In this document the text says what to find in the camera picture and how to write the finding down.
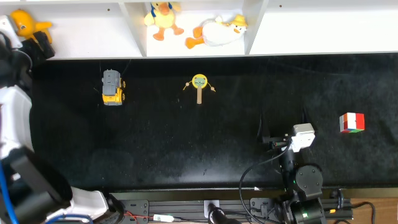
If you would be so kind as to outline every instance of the yellow plush duck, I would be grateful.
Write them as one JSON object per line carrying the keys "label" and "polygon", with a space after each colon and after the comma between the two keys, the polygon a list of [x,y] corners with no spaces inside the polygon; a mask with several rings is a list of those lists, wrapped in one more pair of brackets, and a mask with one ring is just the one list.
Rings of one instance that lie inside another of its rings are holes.
{"label": "yellow plush duck", "polygon": [[242,15],[237,15],[230,23],[224,23],[219,16],[215,20],[207,20],[200,27],[194,28],[194,38],[187,38],[185,45],[189,49],[198,44],[206,44],[210,47],[222,46],[241,38],[247,28],[248,24]]}
{"label": "yellow plush duck", "polygon": [[52,38],[47,30],[52,26],[51,22],[37,22],[35,21],[29,13],[23,10],[15,10],[10,14],[15,24],[17,25],[18,31],[17,35],[20,37],[25,37],[25,39],[34,39],[36,42],[36,38],[33,36],[34,33],[38,31],[42,31],[45,33],[47,38],[49,39],[50,44],[52,43]]}
{"label": "yellow plush duck", "polygon": [[154,34],[154,39],[164,40],[164,30],[172,28],[175,35],[184,33],[184,30],[175,25],[175,15],[172,9],[177,12],[181,11],[181,6],[177,2],[151,2],[150,13],[146,15],[145,25],[155,24],[159,27],[159,32]]}

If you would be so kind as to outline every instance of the black tabletop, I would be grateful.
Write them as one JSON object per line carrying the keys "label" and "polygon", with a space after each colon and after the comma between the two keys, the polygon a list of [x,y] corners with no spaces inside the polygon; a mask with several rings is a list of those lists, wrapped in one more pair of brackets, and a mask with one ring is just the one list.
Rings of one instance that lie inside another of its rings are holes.
{"label": "black tabletop", "polygon": [[[105,106],[104,70],[122,73],[126,103]],[[203,104],[183,87],[205,74]],[[260,114],[273,136],[291,132],[302,108],[316,129],[306,162],[325,187],[398,185],[398,55],[52,61],[34,70],[30,128],[36,153],[76,187],[236,188],[266,160]],[[364,113],[366,130],[341,134],[339,117]],[[245,186],[281,188],[277,162]]]}

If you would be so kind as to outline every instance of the rubik's cube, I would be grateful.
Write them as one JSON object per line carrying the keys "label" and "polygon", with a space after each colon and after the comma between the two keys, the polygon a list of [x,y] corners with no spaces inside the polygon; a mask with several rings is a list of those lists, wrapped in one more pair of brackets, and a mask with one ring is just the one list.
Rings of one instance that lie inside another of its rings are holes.
{"label": "rubik's cube", "polygon": [[340,116],[341,133],[357,133],[365,130],[365,116],[360,113],[346,113]]}

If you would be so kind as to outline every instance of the blue cable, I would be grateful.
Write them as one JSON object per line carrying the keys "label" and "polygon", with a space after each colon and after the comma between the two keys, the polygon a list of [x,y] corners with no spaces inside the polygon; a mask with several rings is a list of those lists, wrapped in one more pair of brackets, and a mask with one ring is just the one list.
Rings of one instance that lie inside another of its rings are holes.
{"label": "blue cable", "polygon": [[2,165],[0,162],[0,186],[1,186],[1,193],[4,200],[4,204],[6,205],[6,209],[12,224],[19,224],[17,215],[15,214],[14,207],[12,206],[10,195],[8,194],[8,187],[6,176],[4,175],[4,171],[2,169]]}
{"label": "blue cable", "polygon": [[57,215],[56,217],[51,218],[45,224],[54,223],[54,222],[56,222],[56,221],[58,221],[59,219],[62,219],[62,218],[85,218],[85,219],[87,219],[89,221],[90,224],[94,224],[93,220],[88,215],[75,215],[75,214]]}

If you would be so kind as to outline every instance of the yellow and gray toy truck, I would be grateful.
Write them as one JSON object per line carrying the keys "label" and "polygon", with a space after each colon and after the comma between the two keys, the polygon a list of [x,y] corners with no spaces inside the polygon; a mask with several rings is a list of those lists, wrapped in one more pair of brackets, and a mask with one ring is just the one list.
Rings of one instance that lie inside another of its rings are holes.
{"label": "yellow and gray toy truck", "polygon": [[120,73],[115,70],[104,71],[102,82],[102,99],[104,100],[104,104],[108,106],[122,105],[126,99],[123,93],[126,82],[121,79]]}

